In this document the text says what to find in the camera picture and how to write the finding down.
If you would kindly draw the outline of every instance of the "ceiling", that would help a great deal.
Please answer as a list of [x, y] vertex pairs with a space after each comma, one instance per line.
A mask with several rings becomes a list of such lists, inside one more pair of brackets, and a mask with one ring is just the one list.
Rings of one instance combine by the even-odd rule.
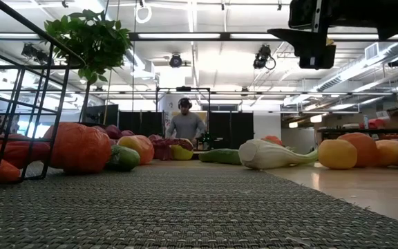
[[[45, 20], [59, 19], [62, 15], [72, 12], [81, 12], [84, 8], [105, 8], [107, 1], [102, 0], [75, 0], [66, 1], [69, 5], [64, 8], [61, 0], [7, 0], [4, 1], [25, 18], [43, 28]], [[120, 19], [123, 27], [133, 32], [248, 32], [264, 33], [269, 28], [287, 28], [289, 17], [288, 4], [290, 0], [282, 0], [284, 6], [278, 10], [276, 0], [225, 0], [225, 10], [222, 10], [221, 0], [168, 0], [145, 1], [151, 7], [151, 18], [144, 24], [138, 23], [134, 18], [135, 5], [139, 1], [121, 0], [108, 2], [108, 15], [111, 19]], [[139, 16], [144, 19], [146, 10], [140, 10]], [[0, 32], [31, 32], [6, 13], [0, 11]], [[331, 28], [330, 33], [376, 33], [370, 28]], [[25, 42], [0, 41], [0, 53], [21, 62], [31, 64], [21, 56]], [[37, 48], [46, 50], [47, 47], [38, 42], [33, 42]], [[276, 68], [271, 71], [254, 70], [254, 55], [259, 48], [267, 44], [275, 51]], [[198, 81], [195, 82], [192, 73], [187, 73], [185, 84], [193, 86], [211, 87], [217, 91], [240, 91], [243, 86], [249, 86], [251, 91], [309, 91], [314, 82], [333, 75], [342, 66], [353, 62], [363, 56], [364, 49], [371, 42], [338, 42], [334, 67], [330, 70], [300, 69], [299, 59], [294, 56], [294, 49], [288, 43], [279, 41], [137, 41], [134, 44], [135, 53], [141, 59], [152, 61], [155, 71], [163, 71], [167, 67], [167, 58], [173, 53], [179, 53], [186, 61], [193, 60], [195, 51], [196, 71]], [[396, 73], [398, 68], [388, 68], [375, 64], [368, 70], [354, 75], [342, 83], [343, 88], [336, 91], [352, 91], [356, 86], [362, 86]], [[126, 64], [123, 69], [117, 68], [111, 75], [112, 89], [116, 91], [131, 91], [132, 84], [135, 90], [154, 90], [157, 80], [153, 78], [138, 78], [131, 75], [131, 66]], [[61, 72], [54, 72], [53, 77], [62, 79]], [[76, 72], [72, 72], [69, 82], [76, 88], [84, 89]], [[106, 83], [97, 82], [94, 86], [103, 86]], [[110, 99], [127, 99], [129, 95], [109, 95]], [[214, 96], [214, 98], [230, 98], [229, 96]], [[263, 100], [283, 99], [285, 96], [265, 96]]]

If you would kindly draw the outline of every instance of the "ventilation duct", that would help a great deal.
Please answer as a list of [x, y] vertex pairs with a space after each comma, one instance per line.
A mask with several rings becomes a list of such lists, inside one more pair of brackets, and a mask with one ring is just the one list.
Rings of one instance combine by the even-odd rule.
[[[328, 75], [317, 82], [310, 91], [324, 91], [332, 86], [345, 82], [371, 69], [375, 64], [388, 63], [398, 59], [398, 42], [377, 42], [365, 48], [365, 54], [342, 66], [336, 73]], [[309, 98], [309, 95], [298, 95], [285, 98], [284, 105], [297, 104]]]

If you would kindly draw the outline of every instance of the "headphones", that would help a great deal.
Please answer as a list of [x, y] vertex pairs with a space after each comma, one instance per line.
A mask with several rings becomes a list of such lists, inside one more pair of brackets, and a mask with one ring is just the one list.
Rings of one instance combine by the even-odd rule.
[[193, 104], [191, 103], [191, 101], [190, 101], [189, 98], [181, 98], [181, 99], [179, 100], [179, 102], [178, 102], [178, 108], [179, 108], [179, 109], [180, 109], [181, 104], [182, 104], [183, 102], [188, 102], [188, 109], [191, 109], [191, 108], [192, 108]]

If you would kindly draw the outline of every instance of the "black partition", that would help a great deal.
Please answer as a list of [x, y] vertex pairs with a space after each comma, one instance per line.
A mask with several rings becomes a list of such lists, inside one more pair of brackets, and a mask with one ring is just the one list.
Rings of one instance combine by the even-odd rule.
[[216, 149], [239, 149], [244, 142], [254, 138], [253, 113], [211, 112], [209, 133], [218, 139], [213, 143]]
[[[117, 113], [119, 106], [117, 104], [110, 104], [107, 106], [107, 118], [105, 125], [117, 126]], [[86, 115], [82, 118], [82, 122], [90, 122], [96, 124], [104, 123], [105, 106], [87, 107]]]
[[143, 136], [162, 134], [162, 113], [120, 111], [118, 127]]

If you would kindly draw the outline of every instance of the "potted plant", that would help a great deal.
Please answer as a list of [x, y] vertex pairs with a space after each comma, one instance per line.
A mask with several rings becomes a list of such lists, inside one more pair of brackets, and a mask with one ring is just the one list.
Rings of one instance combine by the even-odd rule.
[[[121, 27], [121, 21], [108, 21], [105, 12], [95, 13], [83, 10], [61, 20], [44, 23], [46, 32], [78, 54], [85, 62], [78, 70], [81, 78], [86, 78], [87, 87], [98, 79], [108, 80], [103, 76], [106, 69], [124, 64], [124, 55], [132, 47], [129, 31]], [[55, 56], [65, 58], [66, 53], [54, 49]]]

